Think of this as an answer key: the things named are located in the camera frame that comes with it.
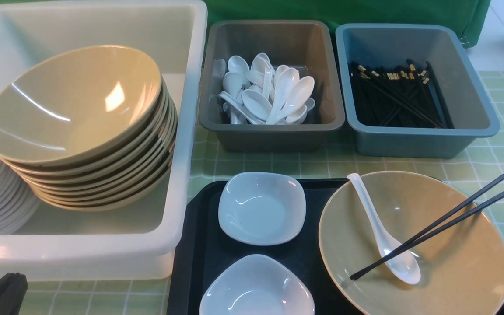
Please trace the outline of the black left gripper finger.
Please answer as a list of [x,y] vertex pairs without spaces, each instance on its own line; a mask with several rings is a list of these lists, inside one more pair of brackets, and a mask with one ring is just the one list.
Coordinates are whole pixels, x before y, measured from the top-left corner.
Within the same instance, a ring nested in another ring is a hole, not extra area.
[[0,315],[18,315],[27,290],[24,274],[7,273],[0,278]]

